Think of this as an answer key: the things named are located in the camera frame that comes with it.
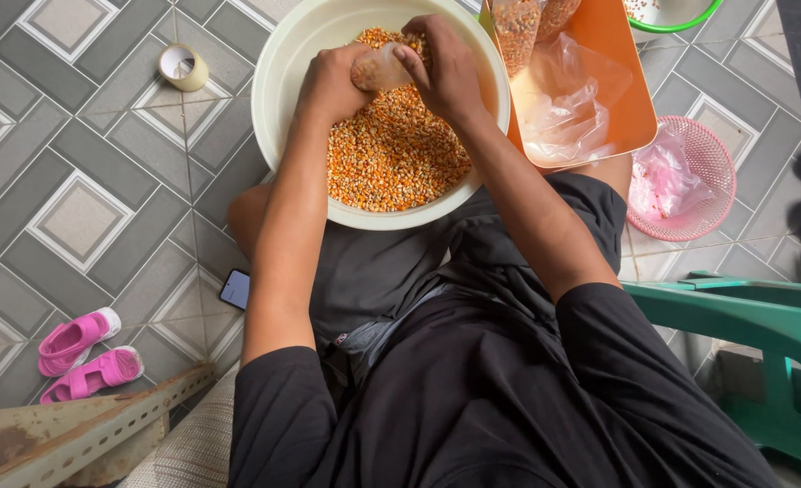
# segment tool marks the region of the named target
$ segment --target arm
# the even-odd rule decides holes
[[[413,50],[395,56],[413,77],[425,105],[446,120],[470,154],[506,230],[556,303],[584,283],[620,286],[581,219],[503,135],[482,104],[470,49],[439,16],[416,17],[404,28],[424,32],[428,73]]]
[[[352,61],[369,50],[355,42],[310,62],[252,254],[242,365],[284,347],[315,348],[308,307],[328,214],[329,133],[373,100],[349,81]]]

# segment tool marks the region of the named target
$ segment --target smartphone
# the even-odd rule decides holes
[[[250,294],[250,275],[240,269],[233,269],[220,290],[220,301],[243,310],[247,307],[247,295]]]

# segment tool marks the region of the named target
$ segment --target pink sandal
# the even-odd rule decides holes
[[[100,388],[129,383],[144,373],[145,363],[133,347],[115,347],[60,377],[42,394],[39,403],[86,399]]]
[[[38,370],[59,376],[87,361],[94,344],[120,332],[120,317],[105,306],[60,324],[38,345]]]

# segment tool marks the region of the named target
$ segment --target white plastic basin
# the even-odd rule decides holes
[[[509,127],[509,80],[487,33],[453,0],[304,0],[277,24],[255,66],[251,109],[255,138],[272,170],[277,170],[302,79],[313,56],[340,47],[365,28],[401,30],[415,16],[441,14],[473,51],[482,100],[500,129]],[[472,170],[454,188],[427,205],[400,212],[368,212],[329,197],[329,219],[368,230],[416,227],[442,217],[480,186]]]

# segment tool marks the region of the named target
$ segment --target packing tape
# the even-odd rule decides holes
[[[208,65],[184,44],[171,44],[159,53],[159,73],[181,91],[196,91],[208,83]]]

